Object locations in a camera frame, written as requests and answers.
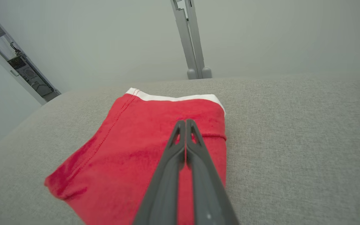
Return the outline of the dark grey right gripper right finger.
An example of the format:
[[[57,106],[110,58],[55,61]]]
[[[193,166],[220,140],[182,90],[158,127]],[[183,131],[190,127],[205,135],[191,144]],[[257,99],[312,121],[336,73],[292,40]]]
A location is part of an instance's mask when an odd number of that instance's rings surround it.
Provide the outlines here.
[[[224,185],[196,122],[186,120],[186,164],[192,171],[194,224],[238,225]]]

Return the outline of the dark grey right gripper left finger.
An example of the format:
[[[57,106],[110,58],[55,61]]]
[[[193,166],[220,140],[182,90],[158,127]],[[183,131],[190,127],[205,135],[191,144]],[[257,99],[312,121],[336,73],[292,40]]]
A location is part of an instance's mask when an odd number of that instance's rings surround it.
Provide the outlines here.
[[[133,225],[176,225],[179,172],[185,162],[185,121],[177,121]]]

